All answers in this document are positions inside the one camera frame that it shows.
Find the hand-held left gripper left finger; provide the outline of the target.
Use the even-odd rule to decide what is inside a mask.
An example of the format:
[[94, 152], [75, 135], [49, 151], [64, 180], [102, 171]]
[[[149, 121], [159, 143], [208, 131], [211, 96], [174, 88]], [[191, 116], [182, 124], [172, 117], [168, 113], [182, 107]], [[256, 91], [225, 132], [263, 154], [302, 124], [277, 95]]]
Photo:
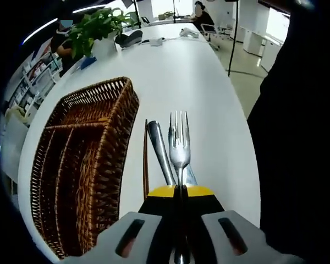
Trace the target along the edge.
[[151, 191], [137, 212], [128, 212], [97, 237], [95, 247], [66, 263], [176, 263], [176, 185]]

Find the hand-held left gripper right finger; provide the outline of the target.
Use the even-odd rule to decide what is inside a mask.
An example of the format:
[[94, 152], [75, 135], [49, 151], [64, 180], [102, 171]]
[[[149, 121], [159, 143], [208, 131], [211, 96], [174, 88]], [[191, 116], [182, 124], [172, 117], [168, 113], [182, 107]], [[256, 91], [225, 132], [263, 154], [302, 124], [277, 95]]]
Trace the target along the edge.
[[188, 185], [186, 223], [195, 263], [305, 263], [269, 246], [262, 230], [235, 211], [226, 211], [214, 192]]

